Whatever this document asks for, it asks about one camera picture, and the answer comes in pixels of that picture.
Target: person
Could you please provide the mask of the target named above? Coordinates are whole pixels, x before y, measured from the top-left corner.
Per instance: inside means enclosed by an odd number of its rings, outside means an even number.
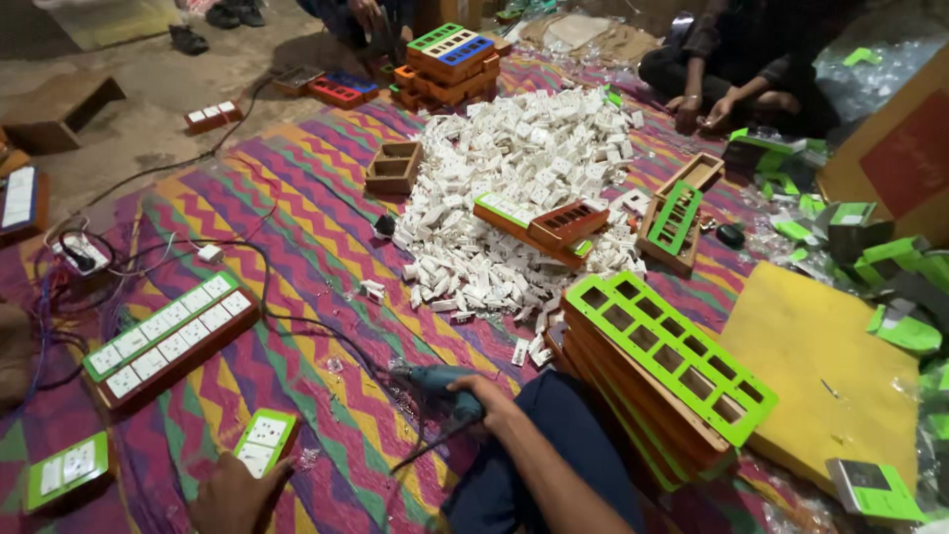
[[[686,135],[756,122],[824,138],[840,119],[815,83],[811,64],[862,4],[710,0],[684,46],[643,56],[640,78],[671,99],[666,109]]]
[[[388,15],[389,27],[398,34],[402,45],[412,41],[415,23],[415,0],[297,0],[310,15],[323,21],[326,29],[347,47],[365,50],[365,34],[373,36],[373,45],[386,51],[387,44],[376,43],[385,35],[382,10]]]
[[[554,371],[514,400],[480,374],[449,385],[477,397],[492,435],[442,506],[453,532],[509,533],[521,524],[529,532],[644,532],[638,493],[581,387]],[[198,486],[192,526],[200,534],[249,534],[288,470],[283,460],[255,480],[225,453]]]

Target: electric drill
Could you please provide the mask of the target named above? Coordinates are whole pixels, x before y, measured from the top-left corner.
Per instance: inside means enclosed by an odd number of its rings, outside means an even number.
[[[414,367],[398,366],[391,371],[393,378],[414,384],[425,394],[446,399],[453,404],[452,415],[457,422],[479,421],[484,417],[484,407],[470,391],[446,390],[446,386],[458,378],[475,374],[475,371],[454,365],[435,364]]]

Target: colorful woven mat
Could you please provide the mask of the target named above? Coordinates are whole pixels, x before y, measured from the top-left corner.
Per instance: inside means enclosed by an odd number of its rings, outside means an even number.
[[[598,81],[595,72],[586,78]],[[516,56],[503,63],[502,95],[558,90],[561,84],[562,71],[550,64]],[[683,148],[668,116],[648,106],[642,111],[646,126],[631,133],[641,157],[624,188],[655,189],[694,155]],[[400,280],[410,256],[373,237],[376,218],[402,206],[364,196],[363,170],[380,143],[405,140],[422,125],[385,97],[352,111],[327,107],[309,120],[242,142],[219,160],[101,206],[92,214],[91,228],[130,254],[157,247],[144,266],[160,260],[161,245],[173,232],[190,239],[246,238],[269,255],[267,300],[276,313],[319,318],[358,338],[382,365],[396,357],[464,365],[496,377],[516,394],[537,374],[530,364],[521,369],[510,363],[515,339],[531,337],[530,328],[518,327],[509,316],[452,325],[447,315],[427,306],[413,311],[409,288]],[[690,143],[717,154],[723,149],[721,143]],[[755,215],[737,186],[726,181],[705,196],[702,209],[719,220]],[[0,251],[4,297],[32,306],[38,295],[30,285],[37,282],[34,262],[44,248],[34,239]],[[265,262],[253,250],[228,248],[217,267],[199,263],[193,252],[188,244],[173,247],[160,267],[87,312],[79,332],[98,346],[103,336],[127,328],[129,319],[148,316],[217,270],[228,270],[262,295]],[[752,267],[713,238],[703,238],[691,279],[650,264],[648,281],[714,334],[723,328]],[[365,278],[386,287],[383,305],[356,295]],[[300,412],[305,424],[293,453],[306,452],[310,459],[283,492],[272,531],[438,528],[438,507],[474,457],[475,443],[455,440],[418,459],[398,479],[390,478],[389,468],[416,441],[415,419],[375,384],[351,347],[322,335],[279,335],[305,330],[300,323],[272,324],[274,331],[258,323],[156,402],[111,426],[121,459],[119,480],[66,517],[25,519],[19,510],[28,463],[103,428],[82,380],[39,392],[22,418],[0,421],[0,531],[189,531],[186,503],[194,499],[198,481],[208,477],[221,451],[234,447],[259,408]],[[65,351],[50,351],[42,381],[73,365]],[[432,438],[437,429],[424,433]],[[788,500],[794,506],[792,497]],[[733,476],[677,492],[666,503],[668,515],[643,500],[650,532],[660,533],[760,531],[762,504]],[[680,518],[679,527],[668,517]]]

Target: shoe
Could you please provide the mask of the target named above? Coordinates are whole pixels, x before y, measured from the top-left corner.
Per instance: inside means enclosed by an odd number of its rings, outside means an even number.
[[[197,33],[191,31],[188,25],[176,26],[168,25],[168,31],[172,34],[172,47],[179,52],[184,52],[190,56],[197,56],[208,51],[208,40]]]
[[[240,26],[240,18],[231,10],[226,2],[218,2],[204,13],[204,20],[215,28],[235,29]]]
[[[264,16],[260,14],[255,0],[225,0],[231,12],[237,15],[241,24],[252,28],[260,28],[266,25]]]

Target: hand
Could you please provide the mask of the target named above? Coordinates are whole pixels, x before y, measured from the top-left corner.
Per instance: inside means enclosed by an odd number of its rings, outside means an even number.
[[[217,460],[211,480],[198,485],[197,499],[188,506],[191,526],[200,534],[250,534],[289,471],[289,458],[285,458],[257,480],[243,462],[225,452]]]
[[[377,27],[382,11],[379,10],[376,0],[347,0],[346,3],[363,29],[372,31]]]
[[[701,97],[680,96],[665,106],[669,113],[676,114],[676,130],[683,135],[692,135],[698,127],[698,112],[702,108]]]
[[[506,419],[524,415],[524,412],[497,387],[497,384],[481,374],[462,376],[449,384],[447,389],[448,391],[470,391],[484,406],[484,426],[491,433],[495,433],[498,425]]]
[[[728,118],[732,114],[732,109],[735,108],[735,99],[732,97],[726,96],[725,98],[719,100],[712,106],[712,112],[709,113],[708,119],[705,120],[705,124],[702,125],[702,129],[715,131],[720,127],[728,123]]]

